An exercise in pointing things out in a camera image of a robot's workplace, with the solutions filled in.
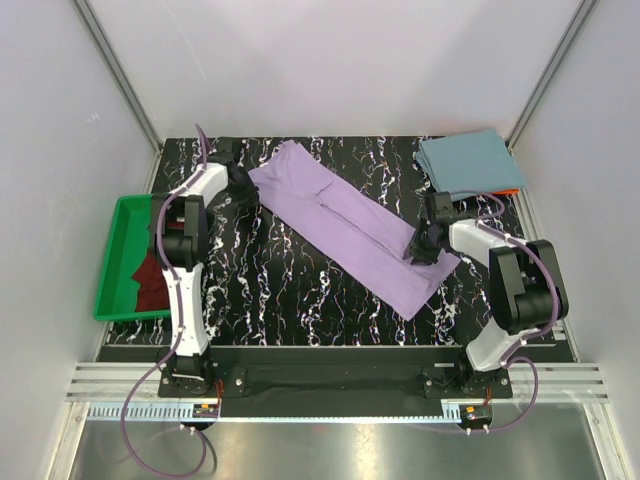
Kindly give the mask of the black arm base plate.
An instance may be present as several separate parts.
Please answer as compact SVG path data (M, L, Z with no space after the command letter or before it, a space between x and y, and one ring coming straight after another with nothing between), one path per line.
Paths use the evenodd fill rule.
M504 371L491 386L464 395L429 386L453 368L460 347L221 347L212 348L215 381L159 382L162 397L202 401L240 400L246 404L352 405L384 412L449 399L509 399Z

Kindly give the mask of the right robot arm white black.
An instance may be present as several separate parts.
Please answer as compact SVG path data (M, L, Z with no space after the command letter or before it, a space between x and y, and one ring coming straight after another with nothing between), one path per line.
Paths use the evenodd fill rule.
M490 318L462 350L454 367L427 384L476 396L517 361L516 352L551 331L568 314L569 302L554 246L501 232L488 220L499 211L473 218L459 212L449 192L426 196L419 223L404 257L433 266L439 255L462 254L488 268Z

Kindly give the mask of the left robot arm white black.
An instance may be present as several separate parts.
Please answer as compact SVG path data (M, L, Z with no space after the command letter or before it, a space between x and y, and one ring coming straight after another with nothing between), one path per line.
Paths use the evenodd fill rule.
M206 208L226 192L241 205L258 202L258 188L240 165L241 142L221 138L215 149L200 140L202 161L178 187L151 201L150 248L168 291L171 349L163 380L180 382L196 396L215 386L216 372L205 332L201 281L209 252Z

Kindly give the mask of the purple t shirt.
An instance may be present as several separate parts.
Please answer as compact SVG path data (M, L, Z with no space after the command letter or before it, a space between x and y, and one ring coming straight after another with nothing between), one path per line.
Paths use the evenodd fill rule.
M459 264L458 257L443 250L431 265L411 263L404 253L415 228L295 141L284 142L249 176L265 208L405 320L421 310Z

